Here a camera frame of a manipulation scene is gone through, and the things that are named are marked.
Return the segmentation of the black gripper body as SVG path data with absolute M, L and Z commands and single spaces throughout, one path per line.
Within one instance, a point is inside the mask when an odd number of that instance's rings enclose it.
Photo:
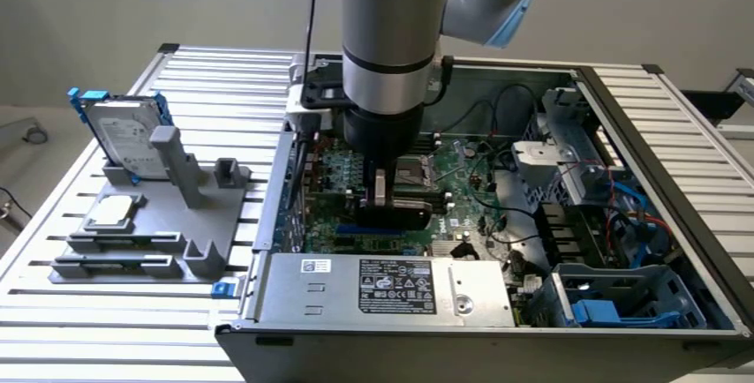
M 364 176 L 377 169 L 395 173 L 395 162 L 417 140 L 424 108 L 416 106 L 395 115 L 381 115 L 361 108 L 344 113 L 344 139 L 364 157 Z

